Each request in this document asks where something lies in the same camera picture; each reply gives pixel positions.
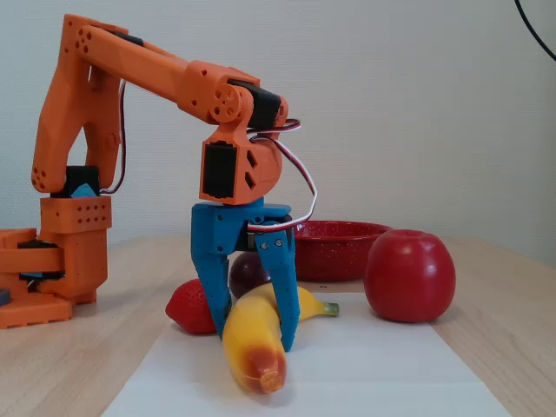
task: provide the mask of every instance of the strawberry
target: strawberry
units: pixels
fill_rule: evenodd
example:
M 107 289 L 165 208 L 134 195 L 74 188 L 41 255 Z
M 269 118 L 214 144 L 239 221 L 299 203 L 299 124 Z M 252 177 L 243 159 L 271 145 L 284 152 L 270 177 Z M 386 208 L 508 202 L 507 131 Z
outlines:
M 166 315 L 191 334 L 216 333 L 200 280 L 182 284 L 166 306 Z

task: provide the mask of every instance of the apple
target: apple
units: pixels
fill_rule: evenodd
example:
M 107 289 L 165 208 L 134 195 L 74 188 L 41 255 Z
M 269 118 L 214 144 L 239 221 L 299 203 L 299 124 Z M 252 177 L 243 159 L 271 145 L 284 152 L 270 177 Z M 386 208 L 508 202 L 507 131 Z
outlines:
M 229 270 L 229 289 L 235 298 L 270 282 L 270 275 L 262 268 L 261 258 L 256 252 L 243 252 L 235 258 Z
M 364 286 L 379 317 L 409 323 L 432 321 L 452 303 L 455 267 L 437 236 L 393 229 L 369 250 Z

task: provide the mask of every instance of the yellow banana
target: yellow banana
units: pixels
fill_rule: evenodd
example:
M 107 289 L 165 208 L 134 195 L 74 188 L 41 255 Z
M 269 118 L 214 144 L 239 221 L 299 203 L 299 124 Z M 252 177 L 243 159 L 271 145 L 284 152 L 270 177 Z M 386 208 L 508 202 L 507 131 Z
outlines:
M 300 321 L 314 315 L 338 315 L 338 304 L 319 301 L 298 287 Z M 254 288 L 232 307 L 222 334 L 232 374 L 250 392 L 269 394 L 286 380 L 286 353 L 272 284 Z

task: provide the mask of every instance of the bowl rim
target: bowl rim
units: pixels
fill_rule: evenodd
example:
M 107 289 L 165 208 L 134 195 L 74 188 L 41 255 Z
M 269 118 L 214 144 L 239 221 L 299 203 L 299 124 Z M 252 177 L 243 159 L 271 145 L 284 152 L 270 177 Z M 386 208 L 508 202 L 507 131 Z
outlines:
M 371 222 L 352 222 L 349 220 L 307 220 L 304 223 L 301 223 L 298 226 L 301 226 L 302 224 L 305 223 L 344 223 L 344 224 L 360 224 L 360 225 L 365 225 L 365 226 L 378 226 L 380 228 L 382 228 L 384 231 L 380 232 L 380 233 L 375 233 L 372 235 L 363 235 L 363 236 L 302 236 L 302 235 L 298 235 L 296 234 L 296 230 L 294 231 L 294 235 L 295 235 L 295 239 L 297 241 L 320 241 L 320 242 L 338 242 L 338 241 L 368 241 L 371 239 L 375 239 L 376 236 L 380 236 L 384 233 L 386 233 L 388 230 L 392 230 L 393 228 L 390 226 L 387 226 L 386 224 L 380 224 L 380 223 L 371 223 Z

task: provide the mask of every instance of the white paper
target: white paper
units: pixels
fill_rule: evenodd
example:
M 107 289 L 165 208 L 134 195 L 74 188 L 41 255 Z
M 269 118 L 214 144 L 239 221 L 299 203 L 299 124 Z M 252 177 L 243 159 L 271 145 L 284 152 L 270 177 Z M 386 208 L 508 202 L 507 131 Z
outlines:
M 382 321 L 364 294 L 316 296 L 340 316 L 300 323 L 281 391 L 246 394 L 217 336 L 169 323 L 105 417 L 509 415 L 430 326 Z

